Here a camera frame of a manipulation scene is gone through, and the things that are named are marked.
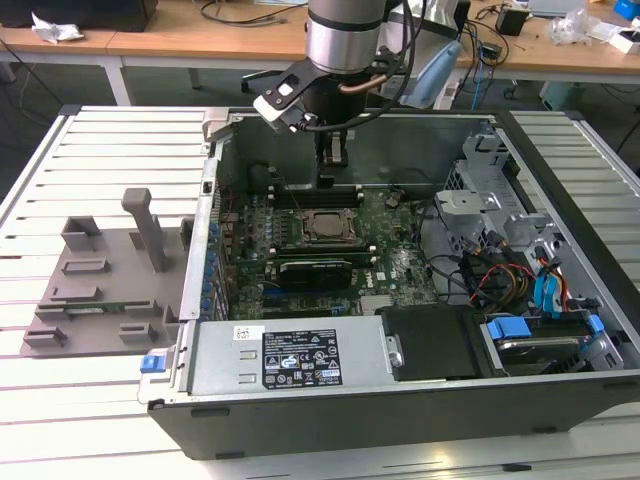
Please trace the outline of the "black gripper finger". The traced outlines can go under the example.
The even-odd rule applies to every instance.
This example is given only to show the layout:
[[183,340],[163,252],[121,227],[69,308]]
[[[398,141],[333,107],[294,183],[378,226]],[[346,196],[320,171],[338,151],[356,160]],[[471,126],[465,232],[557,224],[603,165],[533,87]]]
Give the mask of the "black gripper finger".
[[317,187],[331,188],[335,177],[348,166],[347,131],[317,134]]

